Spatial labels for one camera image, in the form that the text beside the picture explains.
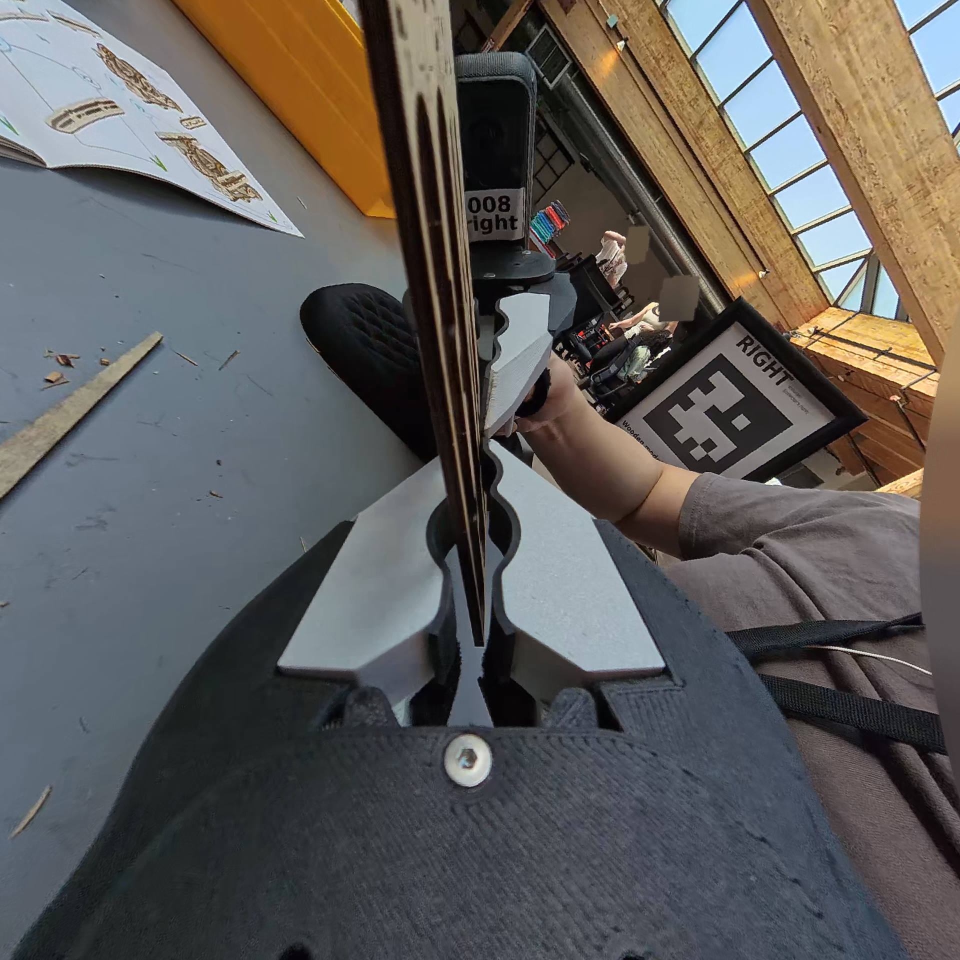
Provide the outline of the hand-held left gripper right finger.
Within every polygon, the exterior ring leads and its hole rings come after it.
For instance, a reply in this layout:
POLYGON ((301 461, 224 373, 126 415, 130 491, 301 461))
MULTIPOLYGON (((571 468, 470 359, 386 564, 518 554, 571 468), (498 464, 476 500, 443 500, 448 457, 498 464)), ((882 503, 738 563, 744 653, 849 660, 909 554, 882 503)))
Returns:
POLYGON ((498 442, 486 456, 491 722, 539 724, 563 690, 663 676, 662 653, 590 513, 498 442))

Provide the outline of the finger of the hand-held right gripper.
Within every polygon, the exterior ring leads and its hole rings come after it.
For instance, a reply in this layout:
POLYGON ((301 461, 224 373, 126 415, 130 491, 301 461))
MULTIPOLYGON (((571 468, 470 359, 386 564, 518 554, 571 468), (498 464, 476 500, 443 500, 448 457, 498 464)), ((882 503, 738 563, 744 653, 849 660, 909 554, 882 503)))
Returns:
POLYGON ((548 364, 553 337, 550 296, 523 292, 501 297, 477 314, 479 425, 492 439, 517 414, 548 364))

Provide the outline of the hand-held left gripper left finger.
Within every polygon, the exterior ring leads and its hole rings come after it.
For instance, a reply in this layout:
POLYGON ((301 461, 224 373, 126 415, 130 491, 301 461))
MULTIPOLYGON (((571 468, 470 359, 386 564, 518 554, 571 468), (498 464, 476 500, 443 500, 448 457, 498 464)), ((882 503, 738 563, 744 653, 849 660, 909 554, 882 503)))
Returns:
POLYGON ((454 666, 448 548, 432 519, 447 499, 434 459, 361 511, 291 638, 281 674, 374 688, 415 724, 454 666))

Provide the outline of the laser-cut wooden parts sheet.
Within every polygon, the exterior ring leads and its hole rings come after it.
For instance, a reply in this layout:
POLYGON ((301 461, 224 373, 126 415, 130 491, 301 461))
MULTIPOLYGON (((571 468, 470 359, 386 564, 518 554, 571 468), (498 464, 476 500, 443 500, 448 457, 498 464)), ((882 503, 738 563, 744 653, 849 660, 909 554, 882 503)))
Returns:
POLYGON ((473 643, 485 642, 481 377, 446 2, 359 3, 431 424, 473 643))

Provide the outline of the person's right forearm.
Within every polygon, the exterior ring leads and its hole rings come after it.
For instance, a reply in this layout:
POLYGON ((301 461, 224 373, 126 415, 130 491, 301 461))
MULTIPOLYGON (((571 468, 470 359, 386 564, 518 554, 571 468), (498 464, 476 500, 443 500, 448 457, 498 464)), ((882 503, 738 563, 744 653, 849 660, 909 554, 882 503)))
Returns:
POLYGON ((657 460, 589 404, 523 431, 559 488, 629 540, 680 558, 681 515, 698 473, 657 460))

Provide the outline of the person's right hand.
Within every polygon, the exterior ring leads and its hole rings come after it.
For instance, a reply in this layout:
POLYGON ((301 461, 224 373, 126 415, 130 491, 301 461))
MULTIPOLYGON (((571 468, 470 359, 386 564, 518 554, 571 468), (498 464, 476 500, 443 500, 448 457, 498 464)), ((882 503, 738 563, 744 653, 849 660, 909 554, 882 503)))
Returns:
POLYGON ((568 362, 549 353, 547 366, 535 378, 513 417, 513 431, 530 434, 544 427, 559 426, 561 418, 589 405, 579 388, 579 379, 568 362))

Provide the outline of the black quilted cushion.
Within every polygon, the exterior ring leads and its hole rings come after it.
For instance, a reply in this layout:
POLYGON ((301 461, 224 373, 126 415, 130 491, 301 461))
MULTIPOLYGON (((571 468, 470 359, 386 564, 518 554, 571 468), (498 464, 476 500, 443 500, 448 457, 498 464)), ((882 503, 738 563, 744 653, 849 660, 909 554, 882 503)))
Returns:
POLYGON ((364 283, 324 286, 299 308, 304 335, 331 372, 419 461, 437 456, 414 327, 402 303, 364 283))

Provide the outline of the framed right marker sign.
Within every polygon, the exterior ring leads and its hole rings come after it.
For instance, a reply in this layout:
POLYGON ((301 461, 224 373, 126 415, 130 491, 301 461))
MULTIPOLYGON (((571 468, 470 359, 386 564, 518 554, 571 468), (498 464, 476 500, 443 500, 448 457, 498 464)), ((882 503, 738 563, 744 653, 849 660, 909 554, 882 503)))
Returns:
POLYGON ((657 460, 767 482, 868 417, 743 297, 610 405, 657 460))

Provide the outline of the yellow storage bin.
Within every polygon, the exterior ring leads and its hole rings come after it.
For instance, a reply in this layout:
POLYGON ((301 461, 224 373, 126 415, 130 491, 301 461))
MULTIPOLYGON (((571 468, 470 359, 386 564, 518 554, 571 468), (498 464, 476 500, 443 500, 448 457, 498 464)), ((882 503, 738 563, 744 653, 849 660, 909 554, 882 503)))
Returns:
POLYGON ((177 1, 354 206, 397 217, 367 50, 340 1, 177 1))

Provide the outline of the tapered wooden stick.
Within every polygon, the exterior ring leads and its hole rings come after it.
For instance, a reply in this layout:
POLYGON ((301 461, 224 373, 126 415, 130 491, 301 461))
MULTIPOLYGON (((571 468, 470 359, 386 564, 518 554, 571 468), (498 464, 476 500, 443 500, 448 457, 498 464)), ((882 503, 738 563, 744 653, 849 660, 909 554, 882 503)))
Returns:
POLYGON ((1 498, 6 498, 162 342, 162 333, 151 333, 5 439, 1 444, 1 498))

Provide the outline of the scattered wood chips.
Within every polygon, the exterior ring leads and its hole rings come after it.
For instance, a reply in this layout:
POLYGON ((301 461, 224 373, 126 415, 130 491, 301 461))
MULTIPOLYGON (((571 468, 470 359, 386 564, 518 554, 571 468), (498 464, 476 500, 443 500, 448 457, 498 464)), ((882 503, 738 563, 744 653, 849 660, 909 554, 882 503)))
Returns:
POLYGON ((191 369, 202 370, 210 367, 222 371, 241 355, 241 351, 234 349, 222 357, 206 355, 201 360, 181 350, 175 350, 161 340, 134 345, 129 350, 116 355, 104 348, 99 348, 96 353, 90 354, 47 349, 43 353, 43 359, 48 364, 48 368, 39 376, 38 382, 42 390, 52 390, 68 386, 74 381, 79 381, 80 378, 91 379, 113 368, 117 369, 116 377, 122 379, 143 364, 150 364, 157 355, 162 354, 171 354, 177 362, 191 369))

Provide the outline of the thin wood sliver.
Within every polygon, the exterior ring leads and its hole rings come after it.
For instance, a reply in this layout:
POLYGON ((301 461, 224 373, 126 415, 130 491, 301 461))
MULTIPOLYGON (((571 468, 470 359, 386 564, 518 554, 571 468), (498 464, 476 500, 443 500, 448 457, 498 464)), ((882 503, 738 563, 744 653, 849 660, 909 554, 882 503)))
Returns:
POLYGON ((53 793, 53 785, 46 785, 41 791, 39 797, 36 801, 30 806, 26 814, 22 817, 20 822, 8 835, 9 839, 14 839, 19 835, 23 834, 29 827, 32 822, 39 816, 41 811, 44 809, 45 805, 48 803, 51 795, 53 793))

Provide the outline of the printed instruction booklet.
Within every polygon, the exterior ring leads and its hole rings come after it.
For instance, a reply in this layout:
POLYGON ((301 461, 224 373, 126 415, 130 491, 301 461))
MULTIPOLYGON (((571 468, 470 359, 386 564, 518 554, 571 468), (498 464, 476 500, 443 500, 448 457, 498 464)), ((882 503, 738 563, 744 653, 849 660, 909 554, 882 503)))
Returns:
POLYGON ((1 156, 143 176, 303 237, 174 78, 65 2, 1 3, 1 156))

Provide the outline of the wall air vent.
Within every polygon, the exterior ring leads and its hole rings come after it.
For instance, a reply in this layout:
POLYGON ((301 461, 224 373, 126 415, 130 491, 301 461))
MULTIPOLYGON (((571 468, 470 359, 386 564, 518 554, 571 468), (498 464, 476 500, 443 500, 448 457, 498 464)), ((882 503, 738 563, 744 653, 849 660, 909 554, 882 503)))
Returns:
POLYGON ((571 57, 548 25, 539 29, 524 52, 547 90, 555 89, 570 72, 571 57))

